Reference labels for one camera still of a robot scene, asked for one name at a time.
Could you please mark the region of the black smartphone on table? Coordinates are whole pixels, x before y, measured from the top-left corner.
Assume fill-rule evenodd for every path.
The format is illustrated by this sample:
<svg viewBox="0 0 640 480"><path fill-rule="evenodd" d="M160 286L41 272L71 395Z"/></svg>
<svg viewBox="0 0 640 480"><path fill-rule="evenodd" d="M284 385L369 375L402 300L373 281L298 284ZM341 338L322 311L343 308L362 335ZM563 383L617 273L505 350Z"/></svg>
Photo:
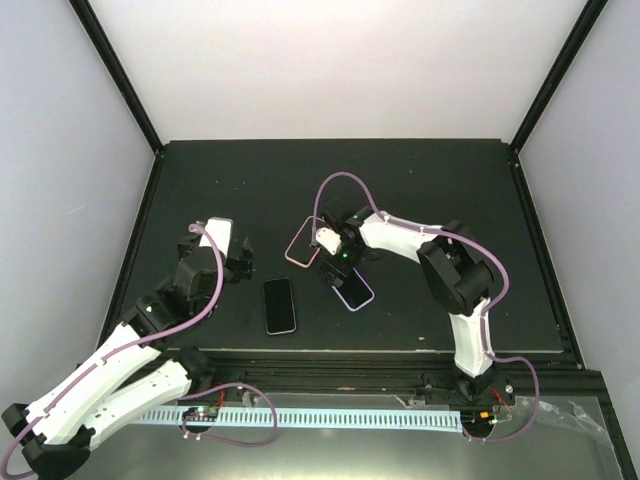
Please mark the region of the black smartphone on table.
<svg viewBox="0 0 640 480"><path fill-rule="evenodd" d="M266 332L270 336L293 333L296 313L289 278L267 280L263 285Z"/></svg>

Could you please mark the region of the controller circuit board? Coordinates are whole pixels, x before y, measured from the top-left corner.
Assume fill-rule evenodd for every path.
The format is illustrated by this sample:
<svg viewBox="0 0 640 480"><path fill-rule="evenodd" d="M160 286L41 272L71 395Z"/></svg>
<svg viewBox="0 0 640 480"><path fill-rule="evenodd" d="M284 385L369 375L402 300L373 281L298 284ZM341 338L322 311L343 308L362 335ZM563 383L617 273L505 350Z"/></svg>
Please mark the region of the controller circuit board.
<svg viewBox="0 0 640 480"><path fill-rule="evenodd" d="M184 423L204 422L213 423L218 416L219 408L216 406L192 406L182 414Z"/></svg>
<svg viewBox="0 0 640 480"><path fill-rule="evenodd" d="M464 410L460 412L460 418L465 426L484 427L510 421L513 411L505 406L494 406L487 410Z"/></svg>

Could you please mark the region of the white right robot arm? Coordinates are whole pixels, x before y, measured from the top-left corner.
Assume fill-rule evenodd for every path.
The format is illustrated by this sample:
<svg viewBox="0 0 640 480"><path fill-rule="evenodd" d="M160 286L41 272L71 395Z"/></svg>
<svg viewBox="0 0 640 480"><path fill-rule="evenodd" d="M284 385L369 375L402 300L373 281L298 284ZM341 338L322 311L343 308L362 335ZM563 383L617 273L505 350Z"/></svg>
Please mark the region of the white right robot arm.
<svg viewBox="0 0 640 480"><path fill-rule="evenodd" d="M353 276L369 250L390 252L420 265L432 298L451 321L456 394L471 404L490 392L494 377L488 310L497 269L466 234L457 221L424 225L369 208L327 220L322 228L312 222L314 244L329 254L321 276L335 289Z"/></svg>

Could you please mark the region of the black frame post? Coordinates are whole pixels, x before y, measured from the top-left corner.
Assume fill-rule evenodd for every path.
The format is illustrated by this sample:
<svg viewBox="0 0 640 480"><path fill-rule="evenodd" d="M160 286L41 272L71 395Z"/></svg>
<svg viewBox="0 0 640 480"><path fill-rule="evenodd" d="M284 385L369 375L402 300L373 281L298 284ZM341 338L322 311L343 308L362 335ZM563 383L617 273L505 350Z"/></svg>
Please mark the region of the black frame post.
<svg viewBox="0 0 640 480"><path fill-rule="evenodd" d="M95 13L91 2L87 0L70 0L69 4L102 60L102 63L106 67L120 96L132 114L152 152L155 155L161 154L164 151L164 145Z"/></svg>
<svg viewBox="0 0 640 480"><path fill-rule="evenodd" d="M585 3L510 142L515 154L523 150L607 3L607 0L588 0Z"/></svg>

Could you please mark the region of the left controller circuit board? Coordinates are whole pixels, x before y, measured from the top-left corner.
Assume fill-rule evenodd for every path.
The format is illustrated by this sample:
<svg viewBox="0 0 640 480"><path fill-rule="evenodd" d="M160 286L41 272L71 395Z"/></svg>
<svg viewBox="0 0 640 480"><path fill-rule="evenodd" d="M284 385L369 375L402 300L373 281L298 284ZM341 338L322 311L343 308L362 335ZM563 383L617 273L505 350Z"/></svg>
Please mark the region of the left controller circuit board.
<svg viewBox="0 0 640 480"><path fill-rule="evenodd" d="M184 423L204 422L213 423L218 416L219 408L216 406L192 406L182 414Z"/></svg>

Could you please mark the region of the black right frame post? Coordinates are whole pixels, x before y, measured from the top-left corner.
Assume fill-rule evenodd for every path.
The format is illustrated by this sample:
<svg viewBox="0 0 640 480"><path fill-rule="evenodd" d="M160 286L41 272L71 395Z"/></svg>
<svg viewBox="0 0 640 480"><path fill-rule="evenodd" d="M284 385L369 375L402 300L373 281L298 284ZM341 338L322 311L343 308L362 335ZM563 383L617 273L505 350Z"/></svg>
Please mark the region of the black right frame post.
<svg viewBox="0 0 640 480"><path fill-rule="evenodd" d="M510 142L515 154L523 150L607 3L607 0L588 0L585 3Z"/></svg>

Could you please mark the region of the pink phone case with phone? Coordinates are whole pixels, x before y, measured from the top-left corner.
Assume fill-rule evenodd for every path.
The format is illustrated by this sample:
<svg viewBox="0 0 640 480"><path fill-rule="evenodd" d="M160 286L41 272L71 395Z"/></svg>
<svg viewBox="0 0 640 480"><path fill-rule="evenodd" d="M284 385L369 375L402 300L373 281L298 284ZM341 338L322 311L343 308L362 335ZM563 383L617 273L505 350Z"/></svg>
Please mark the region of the pink phone case with phone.
<svg viewBox="0 0 640 480"><path fill-rule="evenodd" d="M285 249L284 258L293 265L308 269L319 256L321 249L311 243L311 228L315 217L309 216L298 229Z"/></svg>

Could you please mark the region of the black left frame post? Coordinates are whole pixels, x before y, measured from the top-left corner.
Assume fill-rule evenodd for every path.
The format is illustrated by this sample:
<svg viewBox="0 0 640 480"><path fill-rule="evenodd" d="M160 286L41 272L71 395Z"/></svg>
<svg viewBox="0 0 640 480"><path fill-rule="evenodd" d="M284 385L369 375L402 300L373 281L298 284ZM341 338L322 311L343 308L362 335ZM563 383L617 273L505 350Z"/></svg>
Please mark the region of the black left frame post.
<svg viewBox="0 0 640 480"><path fill-rule="evenodd" d="M69 4L102 60L102 63L106 67L120 96L132 114L152 152L155 155L161 154L164 151L164 145L95 13L91 2L87 0L70 0Z"/></svg>

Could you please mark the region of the right controller circuit board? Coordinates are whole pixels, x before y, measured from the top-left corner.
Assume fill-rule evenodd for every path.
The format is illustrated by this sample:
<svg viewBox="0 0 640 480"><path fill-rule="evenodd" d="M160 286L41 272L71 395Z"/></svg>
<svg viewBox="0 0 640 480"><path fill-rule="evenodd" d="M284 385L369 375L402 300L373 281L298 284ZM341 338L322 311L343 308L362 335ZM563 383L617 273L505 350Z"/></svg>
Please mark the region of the right controller circuit board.
<svg viewBox="0 0 640 480"><path fill-rule="evenodd" d="M484 427L510 421L513 411L505 406L494 406L487 410L464 410L460 412L460 418L465 426Z"/></svg>

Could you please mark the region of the purple phone case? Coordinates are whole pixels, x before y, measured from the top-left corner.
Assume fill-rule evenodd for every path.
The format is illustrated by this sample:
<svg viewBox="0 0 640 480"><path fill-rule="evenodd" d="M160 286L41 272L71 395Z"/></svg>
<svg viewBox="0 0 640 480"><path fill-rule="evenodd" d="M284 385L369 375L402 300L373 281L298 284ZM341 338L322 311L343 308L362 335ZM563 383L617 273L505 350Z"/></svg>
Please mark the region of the purple phone case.
<svg viewBox="0 0 640 480"><path fill-rule="evenodd" d="M332 287L349 312L355 313L372 303L375 293L357 269L344 280L340 287Z"/></svg>

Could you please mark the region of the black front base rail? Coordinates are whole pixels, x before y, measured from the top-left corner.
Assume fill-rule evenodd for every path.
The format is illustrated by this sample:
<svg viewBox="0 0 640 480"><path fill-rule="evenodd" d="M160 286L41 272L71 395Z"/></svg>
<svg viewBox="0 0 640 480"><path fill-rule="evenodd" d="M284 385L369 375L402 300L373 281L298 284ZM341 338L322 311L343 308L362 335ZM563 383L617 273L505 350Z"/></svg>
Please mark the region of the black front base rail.
<svg viewBox="0 0 640 480"><path fill-rule="evenodd" d="M303 350L204 350L214 368L214 382L244 381L264 391L282 393L412 393L427 388L454 390L450 352L355 352ZM607 397L603 375L534 355L542 396ZM494 364L494 388L508 395L532 395L531 371L522 362Z"/></svg>

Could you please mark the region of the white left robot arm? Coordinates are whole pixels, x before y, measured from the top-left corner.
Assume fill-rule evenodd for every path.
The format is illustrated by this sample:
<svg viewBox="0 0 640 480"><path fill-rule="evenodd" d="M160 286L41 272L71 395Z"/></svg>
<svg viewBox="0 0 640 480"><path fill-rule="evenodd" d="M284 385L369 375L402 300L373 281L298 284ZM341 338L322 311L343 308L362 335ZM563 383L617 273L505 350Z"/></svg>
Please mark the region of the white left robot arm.
<svg viewBox="0 0 640 480"><path fill-rule="evenodd" d="M232 220L212 217L189 231L175 273L140 297L101 347L49 393L3 412L14 440L1 461L2 478L13 478L8 463L20 452L29 466L23 478L66 479L143 414L187 394L202 399L213 391L211 364L196 347L184 347L150 374L130 379L179 334L209 318L225 284L252 274L250 245L239 257L228 255Z"/></svg>

